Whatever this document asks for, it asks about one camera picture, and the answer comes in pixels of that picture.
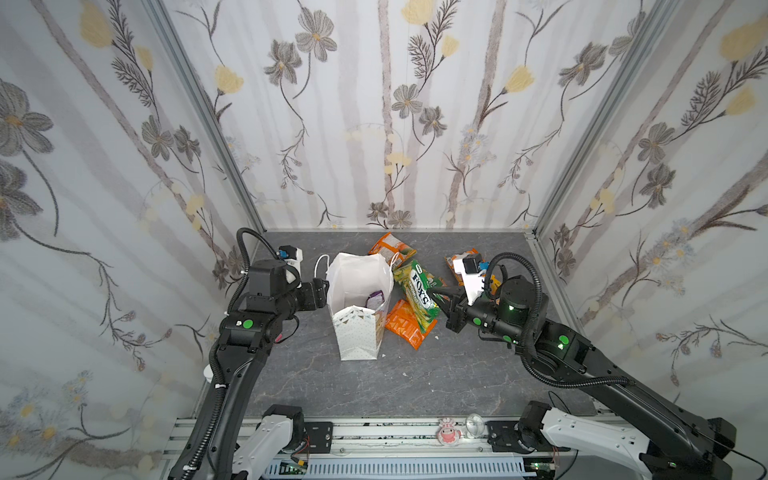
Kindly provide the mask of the green orange Fox's packet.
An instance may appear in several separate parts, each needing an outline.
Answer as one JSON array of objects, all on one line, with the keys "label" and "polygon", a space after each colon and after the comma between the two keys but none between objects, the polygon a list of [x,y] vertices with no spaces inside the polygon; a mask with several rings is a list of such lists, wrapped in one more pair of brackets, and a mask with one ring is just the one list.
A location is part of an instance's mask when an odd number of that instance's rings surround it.
[{"label": "green orange Fox's packet", "polygon": [[413,260],[394,270],[394,280],[404,290],[407,301],[416,316],[421,333],[427,333],[442,313],[428,290],[442,287],[443,281],[429,273],[418,261]]}]

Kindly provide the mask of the white cartoon paper bag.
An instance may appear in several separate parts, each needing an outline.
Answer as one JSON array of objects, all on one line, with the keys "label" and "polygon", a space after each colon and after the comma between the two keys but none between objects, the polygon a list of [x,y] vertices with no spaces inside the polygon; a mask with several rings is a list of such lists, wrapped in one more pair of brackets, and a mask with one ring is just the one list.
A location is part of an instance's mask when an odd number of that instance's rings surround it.
[{"label": "white cartoon paper bag", "polygon": [[[316,267],[325,265],[329,282],[327,308],[342,361],[378,358],[383,340],[394,278],[391,267],[379,255],[339,253],[321,255]],[[378,310],[365,307],[367,297],[381,290],[385,303]]]}]

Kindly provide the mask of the orange chips packet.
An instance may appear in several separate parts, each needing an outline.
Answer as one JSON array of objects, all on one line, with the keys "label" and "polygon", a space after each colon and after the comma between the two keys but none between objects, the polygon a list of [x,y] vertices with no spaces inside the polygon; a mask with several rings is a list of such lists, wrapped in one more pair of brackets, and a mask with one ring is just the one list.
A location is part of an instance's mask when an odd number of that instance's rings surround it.
[{"label": "orange chips packet", "polygon": [[420,330],[413,308],[403,299],[395,304],[387,315],[386,321],[385,328],[406,340],[414,350],[420,348],[427,335],[437,325],[437,321],[434,321],[427,327],[426,332],[423,333]]}]

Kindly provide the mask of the purple Fox's berries packet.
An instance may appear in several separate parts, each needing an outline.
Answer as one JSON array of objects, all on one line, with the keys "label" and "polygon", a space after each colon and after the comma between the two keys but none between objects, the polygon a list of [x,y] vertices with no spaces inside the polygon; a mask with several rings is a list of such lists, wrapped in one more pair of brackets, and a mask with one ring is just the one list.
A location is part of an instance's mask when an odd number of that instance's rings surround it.
[{"label": "purple Fox's berries packet", "polygon": [[385,303],[385,300],[386,297],[383,291],[375,291],[367,297],[365,307],[371,310],[378,310]]}]

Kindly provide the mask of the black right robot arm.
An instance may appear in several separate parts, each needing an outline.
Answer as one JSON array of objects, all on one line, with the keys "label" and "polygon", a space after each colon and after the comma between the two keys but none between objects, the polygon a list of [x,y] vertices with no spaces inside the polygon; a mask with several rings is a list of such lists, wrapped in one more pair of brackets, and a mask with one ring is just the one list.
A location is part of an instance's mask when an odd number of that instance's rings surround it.
[{"label": "black right robot arm", "polygon": [[545,316],[541,276],[525,257],[493,257],[478,294],[465,280],[426,293],[447,317],[450,330],[467,325],[482,339],[505,343],[525,370],[556,389],[580,390],[626,425],[579,419],[543,402],[530,402],[519,417],[512,450],[553,452],[566,448],[599,456],[644,479],[731,479],[726,458],[736,454],[733,424],[703,418],[675,405],[609,360],[590,340]]}]

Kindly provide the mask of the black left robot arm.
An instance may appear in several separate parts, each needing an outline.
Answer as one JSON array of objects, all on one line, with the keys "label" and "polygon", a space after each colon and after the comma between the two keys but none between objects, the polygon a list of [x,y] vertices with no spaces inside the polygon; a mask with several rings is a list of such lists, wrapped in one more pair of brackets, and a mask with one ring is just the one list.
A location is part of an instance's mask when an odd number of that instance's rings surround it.
[{"label": "black left robot arm", "polygon": [[275,456],[308,444],[298,407],[270,407],[260,426],[239,442],[246,408],[273,347],[285,340],[283,324],[297,313],[327,304],[329,283],[303,280],[257,231],[236,233],[243,277],[219,324],[208,364],[212,378],[171,479],[260,479]]}]

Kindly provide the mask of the yellow mango snack bag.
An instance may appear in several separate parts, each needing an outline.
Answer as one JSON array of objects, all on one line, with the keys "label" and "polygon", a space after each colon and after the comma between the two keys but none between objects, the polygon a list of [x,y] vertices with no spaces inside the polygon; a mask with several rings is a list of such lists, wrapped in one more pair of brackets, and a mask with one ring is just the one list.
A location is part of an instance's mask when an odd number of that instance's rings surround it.
[{"label": "yellow mango snack bag", "polygon": [[491,283],[490,283],[490,293],[493,296],[497,296],[498,295],[498,290],[499,290],[499,288],[502,285],[502,281],[499,280],[495,275],[492,275],[490,277],[490,280],[491,280]]}]

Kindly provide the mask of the orange mango snack packet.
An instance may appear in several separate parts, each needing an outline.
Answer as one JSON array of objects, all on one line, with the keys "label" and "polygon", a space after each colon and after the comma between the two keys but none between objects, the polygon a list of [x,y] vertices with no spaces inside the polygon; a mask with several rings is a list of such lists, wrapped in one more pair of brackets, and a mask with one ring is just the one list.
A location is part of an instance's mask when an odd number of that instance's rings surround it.
[{"label": "orange mango snack packet", "polygon": [[409,261],[417,250],[399,240],[391,232],[383,235],[368,251],[369,255],[379,255],[385,259],[392,270]]}]

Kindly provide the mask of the clear glass ornament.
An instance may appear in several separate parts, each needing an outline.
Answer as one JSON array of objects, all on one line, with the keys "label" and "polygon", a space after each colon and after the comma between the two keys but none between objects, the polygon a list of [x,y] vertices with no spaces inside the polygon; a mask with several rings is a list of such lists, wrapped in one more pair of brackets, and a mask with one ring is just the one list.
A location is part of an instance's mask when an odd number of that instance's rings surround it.
[{"label": "clear glass ornament", "polygon": [[485,420],[477,414],[470,414],[465,420],[465,429],[467,438],[481,438],[485,432]]}]

